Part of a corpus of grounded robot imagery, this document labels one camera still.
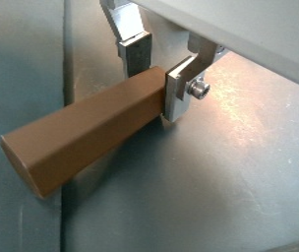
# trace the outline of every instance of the screw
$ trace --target screw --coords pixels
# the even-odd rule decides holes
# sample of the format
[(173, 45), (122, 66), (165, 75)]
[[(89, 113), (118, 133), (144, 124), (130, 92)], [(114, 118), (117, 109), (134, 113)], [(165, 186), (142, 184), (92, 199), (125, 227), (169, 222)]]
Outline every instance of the screw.
[(209, 85), (204, 83), (201, 77), (196, 77), (188, 83), (187, 93), (197, 99), (203, 99), (209, 91)]
[(223, 45), (217, 45), (216, 54), (220, 54), (224, 51), (225, 47)]

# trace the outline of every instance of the gray metal panel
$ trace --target gray metal panel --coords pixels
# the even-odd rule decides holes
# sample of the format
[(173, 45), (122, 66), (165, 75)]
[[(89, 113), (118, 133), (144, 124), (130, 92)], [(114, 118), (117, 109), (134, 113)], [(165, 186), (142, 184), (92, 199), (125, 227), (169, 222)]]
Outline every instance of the gray metal panel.
[[(62, 0), (0, 0), (0, 135), (62, 106)], [(59, 193), (45, 201), (0, 148), (0, 251), (59, 249)]]
[(132, 0), (299, 84), (299, 1)]
[(299, 241), (299, 86), (233, 53), (207, 82), (176, 124), (154, 120), (65, 187), (65, 251)]

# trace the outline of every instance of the rectangular handle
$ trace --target rectangular handle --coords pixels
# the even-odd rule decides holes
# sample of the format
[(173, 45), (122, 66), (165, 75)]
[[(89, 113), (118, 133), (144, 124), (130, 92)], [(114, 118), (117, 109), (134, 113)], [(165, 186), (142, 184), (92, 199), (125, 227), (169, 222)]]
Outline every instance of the rectangular handle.
[(153, 67), (11, 133), (1, 147), (43, 198), (164, 109), (165, 72)]

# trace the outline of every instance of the gray wall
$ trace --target gray wall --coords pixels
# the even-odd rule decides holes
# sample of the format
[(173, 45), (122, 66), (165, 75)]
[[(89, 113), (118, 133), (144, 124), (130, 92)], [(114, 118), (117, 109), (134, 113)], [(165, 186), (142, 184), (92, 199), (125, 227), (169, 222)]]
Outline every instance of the gray wall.
[[(0, 135), (62, 106), (62, 0), (0, 0)], [(0, 149), (0, 251), (58, 251), (59, 193), (33, 195)]]

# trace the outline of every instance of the brown handle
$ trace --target brown handle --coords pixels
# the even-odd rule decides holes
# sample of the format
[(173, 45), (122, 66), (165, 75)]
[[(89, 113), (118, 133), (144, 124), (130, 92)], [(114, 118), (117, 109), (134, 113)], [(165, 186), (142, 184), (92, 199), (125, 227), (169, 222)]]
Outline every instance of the brown handle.
[(1, 136), (17, 172), (45, 197), (164, 109), (165, 72), (150, 68)]

